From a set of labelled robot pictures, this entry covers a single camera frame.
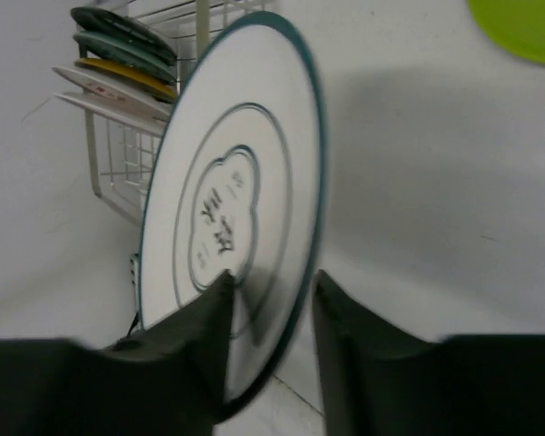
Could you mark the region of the white plate orange sunburst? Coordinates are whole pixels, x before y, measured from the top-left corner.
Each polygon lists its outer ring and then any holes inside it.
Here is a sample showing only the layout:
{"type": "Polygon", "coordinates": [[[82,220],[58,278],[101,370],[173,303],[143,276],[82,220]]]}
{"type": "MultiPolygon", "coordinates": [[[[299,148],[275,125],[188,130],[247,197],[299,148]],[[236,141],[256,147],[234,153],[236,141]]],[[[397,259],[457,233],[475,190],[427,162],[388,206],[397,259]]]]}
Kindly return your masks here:
{"type": "Polygon", "coordinates": [[[56,65],[51,69],[67,81],[118,104],[125,104],[132,109],[147,113],[167,114],[173,101],[166,97],[157,97],[135,86],[128,80],[113,75],[96,72],[94,69],[75,65],[56,65]]]}

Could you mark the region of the lime green plate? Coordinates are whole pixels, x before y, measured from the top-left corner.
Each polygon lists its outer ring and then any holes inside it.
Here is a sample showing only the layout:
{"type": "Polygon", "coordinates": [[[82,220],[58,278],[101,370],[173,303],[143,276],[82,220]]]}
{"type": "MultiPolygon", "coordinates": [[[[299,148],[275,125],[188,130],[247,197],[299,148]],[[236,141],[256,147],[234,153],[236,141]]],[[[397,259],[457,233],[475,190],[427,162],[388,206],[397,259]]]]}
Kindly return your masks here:
{"type": "Polygon", "coordinates": [[[545,64],[545,0],[468,0],[476,25],[498,47],[545,64]]]}

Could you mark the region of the teal blue patterned plate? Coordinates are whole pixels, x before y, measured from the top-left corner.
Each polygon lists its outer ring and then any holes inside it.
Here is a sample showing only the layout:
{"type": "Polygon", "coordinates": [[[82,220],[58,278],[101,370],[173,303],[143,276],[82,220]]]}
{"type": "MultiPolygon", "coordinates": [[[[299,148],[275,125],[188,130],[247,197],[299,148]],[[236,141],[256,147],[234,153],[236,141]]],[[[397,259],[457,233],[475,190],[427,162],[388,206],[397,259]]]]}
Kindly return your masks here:
{"type": "Polygon", "coordinates": [[[101,59],[133,67],[166,83],[177,80],[177,74],[173,68],[160,58],[117,38],[91,31],[81,31],[75,33],[73,39],[101,59]]]}

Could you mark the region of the white plate red characters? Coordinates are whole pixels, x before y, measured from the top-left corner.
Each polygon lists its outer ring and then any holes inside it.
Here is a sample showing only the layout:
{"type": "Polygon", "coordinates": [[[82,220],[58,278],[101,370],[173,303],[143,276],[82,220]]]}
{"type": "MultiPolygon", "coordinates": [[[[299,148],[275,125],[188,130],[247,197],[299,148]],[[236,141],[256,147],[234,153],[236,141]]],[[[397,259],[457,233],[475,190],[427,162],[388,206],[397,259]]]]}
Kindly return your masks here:
{"type": "Polygon", "coordinates": [[[118,103],[96,94],[63,92],[55,93],[54,96],[64,102],[85,110],[91,110],[97,114],[114,114],[114,117],[118,117],[119,114],[123,116],[138,116],[157,122],[166,122],[168,119],[168,115],[162,112],[150,111],[145,108],[139,108],[138,106],[132,107],[128,104],[118,103]]]}

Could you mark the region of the white plate teal cloud design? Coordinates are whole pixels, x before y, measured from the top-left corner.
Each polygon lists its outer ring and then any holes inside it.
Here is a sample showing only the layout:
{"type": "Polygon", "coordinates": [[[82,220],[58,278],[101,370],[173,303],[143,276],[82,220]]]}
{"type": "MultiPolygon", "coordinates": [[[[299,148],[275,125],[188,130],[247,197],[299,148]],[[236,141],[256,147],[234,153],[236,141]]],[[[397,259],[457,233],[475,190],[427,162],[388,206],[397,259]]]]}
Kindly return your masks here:
{"type": "Polygon", "coordinates": [[[327,189],[322,84],[297,27],[254,12],[197,60],[165,126],[140,242],[151,328],[233,277],[223,414],[275,373],[302,317],[327,189]]]}

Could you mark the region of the black plate white squiggle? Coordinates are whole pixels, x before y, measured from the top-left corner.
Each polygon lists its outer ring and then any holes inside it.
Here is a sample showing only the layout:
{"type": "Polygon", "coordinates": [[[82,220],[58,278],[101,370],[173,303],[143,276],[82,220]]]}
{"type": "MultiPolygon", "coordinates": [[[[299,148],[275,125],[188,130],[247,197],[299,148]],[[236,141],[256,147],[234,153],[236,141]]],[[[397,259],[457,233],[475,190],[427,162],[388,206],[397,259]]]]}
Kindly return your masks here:
{"type": "Polygon", "coordinates": [[[177,54],[163,38],[130,17],[91,6],[74,7],[70,15],[85,31],[114,37],[157,56],[168,65],[176,64],[177,54]]]}

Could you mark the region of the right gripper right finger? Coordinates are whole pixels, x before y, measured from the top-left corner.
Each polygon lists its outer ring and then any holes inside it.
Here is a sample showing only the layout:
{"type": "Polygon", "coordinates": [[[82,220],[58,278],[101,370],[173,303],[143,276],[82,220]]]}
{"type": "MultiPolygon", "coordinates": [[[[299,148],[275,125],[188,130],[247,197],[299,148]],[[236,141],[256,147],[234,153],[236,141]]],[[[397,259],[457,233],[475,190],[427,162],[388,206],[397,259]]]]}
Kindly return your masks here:
{"type": "Polygon", "coordinates": [[[329,435],[545,435],[545,335],[426,342],[318,272],[312,298],[329,435]]]}

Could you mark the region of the yellow ornate plate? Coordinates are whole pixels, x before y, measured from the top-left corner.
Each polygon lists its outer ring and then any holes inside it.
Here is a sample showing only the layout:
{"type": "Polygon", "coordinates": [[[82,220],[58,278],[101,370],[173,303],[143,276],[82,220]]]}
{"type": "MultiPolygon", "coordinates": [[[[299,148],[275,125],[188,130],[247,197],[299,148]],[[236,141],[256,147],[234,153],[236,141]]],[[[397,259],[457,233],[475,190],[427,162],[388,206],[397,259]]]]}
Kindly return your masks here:
{"type": "Polygon", "coordinates": [[[142,73],[139,70],[119,64],[114,61],[98,58],[79,58],[74,62],[75,66],[95,70],[121,80],[135,88],[144,91],[158,101],[173,103],[177,97],[175,90],[155,77],[142,73]]]}

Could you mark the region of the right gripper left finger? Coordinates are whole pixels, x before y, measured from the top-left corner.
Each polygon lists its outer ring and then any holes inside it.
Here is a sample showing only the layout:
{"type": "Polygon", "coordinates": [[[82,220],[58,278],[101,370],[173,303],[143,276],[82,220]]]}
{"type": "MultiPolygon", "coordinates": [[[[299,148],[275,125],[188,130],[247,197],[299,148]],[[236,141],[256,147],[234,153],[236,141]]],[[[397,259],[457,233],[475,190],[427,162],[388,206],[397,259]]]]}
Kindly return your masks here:
{"type": "Polygon", "coordinates": [[[210,435],[221,419],[233,278],[155,326],[93,350],[0,340],[0,435],[210,435]]]}

